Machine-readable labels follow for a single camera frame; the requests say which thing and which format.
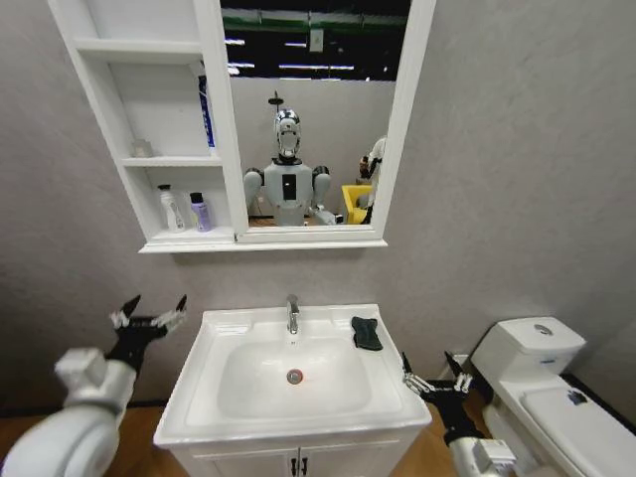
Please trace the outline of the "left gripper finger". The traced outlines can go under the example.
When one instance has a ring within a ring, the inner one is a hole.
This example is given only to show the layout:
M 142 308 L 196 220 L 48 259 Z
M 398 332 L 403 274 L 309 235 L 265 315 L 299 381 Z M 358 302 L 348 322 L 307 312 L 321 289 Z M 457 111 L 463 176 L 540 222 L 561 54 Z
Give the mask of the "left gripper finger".
M 184 294 L 175 309 L 169 310 L 155 318 L 153 318 L 150 324 L 164 331 L 173 331 L 180 326 L 187 318 L 187 300 L 188 296 Z
M 118 311 L 114 311 L 109 314 L 109 319 L 114 328 L 127 327 L 129 325 L 131 316 L 135 311 L 141 295 L 138 294 L 132 299 L 126 301 Z

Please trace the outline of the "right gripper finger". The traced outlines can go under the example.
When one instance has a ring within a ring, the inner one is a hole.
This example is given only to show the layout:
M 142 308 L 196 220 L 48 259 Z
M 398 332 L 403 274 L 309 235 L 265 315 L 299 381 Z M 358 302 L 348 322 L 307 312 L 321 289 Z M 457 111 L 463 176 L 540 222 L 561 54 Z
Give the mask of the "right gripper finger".
M 450 371 L 455 377 L 453 389 L 457 393 L 468 394 L 470 392 L 473 377 L 463 370 L 462 365 L 449 352 L 445 351 L 444 356 Z
M 424 394 L 424 384 L 420 377 L 418 377 L 413 371 L 408 361 L 405 352 L 401 352 L 402 370 L 403 370 L 403 383 L 416 395 L 422 396 Z

